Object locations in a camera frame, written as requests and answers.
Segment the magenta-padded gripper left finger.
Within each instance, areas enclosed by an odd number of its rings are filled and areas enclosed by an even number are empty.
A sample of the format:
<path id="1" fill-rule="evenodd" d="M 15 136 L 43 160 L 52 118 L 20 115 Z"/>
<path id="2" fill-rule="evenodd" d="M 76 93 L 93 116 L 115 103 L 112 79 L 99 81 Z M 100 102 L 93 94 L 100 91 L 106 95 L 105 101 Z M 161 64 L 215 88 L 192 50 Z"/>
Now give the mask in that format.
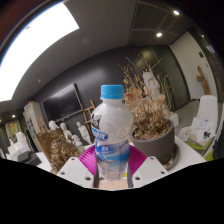
<path id="1" fill-rule="evenodd" d="M 70 157 L 57 175 L 84 188 L 97 188 L 99 172 L 95 147 L 91 146 L 79 157 Z"/>

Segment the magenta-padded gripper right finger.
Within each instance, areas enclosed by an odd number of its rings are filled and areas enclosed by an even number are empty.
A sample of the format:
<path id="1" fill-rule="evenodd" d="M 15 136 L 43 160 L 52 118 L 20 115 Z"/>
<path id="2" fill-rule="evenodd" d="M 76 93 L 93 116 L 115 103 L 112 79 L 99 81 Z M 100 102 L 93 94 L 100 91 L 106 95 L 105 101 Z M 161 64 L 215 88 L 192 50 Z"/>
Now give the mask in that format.
<path id="1" fill-rule="evenodd" d="M 140 188 L 168 174 L 168 171 L 154 156 L 145 156 L 134 146 L 130 146 L 127 182 L 129 188 Z"/>

